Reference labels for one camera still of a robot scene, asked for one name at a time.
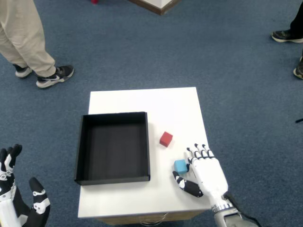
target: open black box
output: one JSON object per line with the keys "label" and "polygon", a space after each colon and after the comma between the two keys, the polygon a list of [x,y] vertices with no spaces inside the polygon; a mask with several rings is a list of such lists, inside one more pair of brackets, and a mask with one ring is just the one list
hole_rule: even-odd
{"label": "open black box", "polygon": [[75,182],[126,183],[150,177],[146,112],[82,117]]}

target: table top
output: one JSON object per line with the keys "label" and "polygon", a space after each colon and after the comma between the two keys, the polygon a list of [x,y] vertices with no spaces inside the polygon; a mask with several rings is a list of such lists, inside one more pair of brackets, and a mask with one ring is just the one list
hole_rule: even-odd
{"label": "table top", "polygon": [[[149,182],[81,186],[79,218],[210,209],[208,200],[182,191],[172,175],[175,160],[186,148],[207,144],[195,87],[91,92],[89,114],[147,112],[151,180]],[[159,143],[167,131],[168,148]],[[193,173],[183,175],[195,180]]]}

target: robotic hand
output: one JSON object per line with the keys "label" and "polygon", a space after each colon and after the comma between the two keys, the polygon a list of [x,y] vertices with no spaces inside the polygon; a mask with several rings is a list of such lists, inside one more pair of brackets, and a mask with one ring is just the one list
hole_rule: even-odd
{"label": "robotic hand", "polygon": [[29,180],[34,204],[30,209],[22,200],[15,184],[13,173],[16,158],[22,146],[2,149],[0,152],[0,226],[1,227],[44,227],[50,212],[50,202],[43,186],[36,178]]}
{"label": "robotic hand", "polygon": [[228,192],[228,184],[219,161],[206,145],[195,144],[189,151],[187,171],[192,169],[198,184],[183,179],[173,172],[179,187],[196,197],[206,196],[211,204],[219,227],[261,227],[259,222],[240,212],[238,205]]}

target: sneaker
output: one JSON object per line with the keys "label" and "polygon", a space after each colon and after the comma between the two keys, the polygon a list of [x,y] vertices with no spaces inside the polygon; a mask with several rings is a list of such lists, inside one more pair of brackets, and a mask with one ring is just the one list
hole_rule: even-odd
{"label": "sneaker", "polygon": [[296,35],[290,30],[275,31],[271,34],[271,37],[279,43],[284,43],[288,41],[293,43],[303,43],[303,35]]}
{"label": "sneaker", "polygon": [[300,63],[297,68],[294,69],[294,75],[300,79],[303,79],[303,61],[302,57],[300,58]]}
{"label": "sneaker", "polygon": [[61,66],[56,68],[56,72],[50,77],[37,77],[36,85],[39,88],[47,88],[56,83],[67,81],[74,73],[74,68],[71,65]]}
{"label": "sneaker", "polygon": [[29,68],[29,67],[21,68],[20,66],[18,66],[16,64],[13,64],[13,66],[15,66],[15,68],[16,68],[15,75],[18,78],[25,78],[32,72],[31,68]]}

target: beige pants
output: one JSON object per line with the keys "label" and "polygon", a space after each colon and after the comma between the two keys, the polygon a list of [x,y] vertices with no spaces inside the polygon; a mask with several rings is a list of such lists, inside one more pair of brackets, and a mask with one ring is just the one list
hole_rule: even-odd
{"label": "beige pants", "polygon": [[42,23],[33,0],[0,0],[0,53],[12,64],[29,66],[41,77],[56,71],[45,51]]}

